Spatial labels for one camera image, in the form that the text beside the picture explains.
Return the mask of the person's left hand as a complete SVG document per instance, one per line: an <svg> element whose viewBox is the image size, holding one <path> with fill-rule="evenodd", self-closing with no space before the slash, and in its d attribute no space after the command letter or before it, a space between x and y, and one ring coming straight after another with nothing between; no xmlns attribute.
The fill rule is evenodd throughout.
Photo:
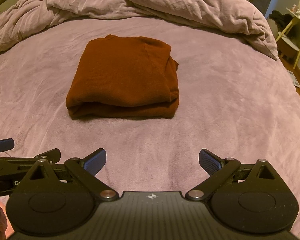
<svg viewBox="0 0 300 240"><path fill-rule="evenodd" d="M0 201L0 240L6 240L14 233L6 215L6 205Z"/></svg>

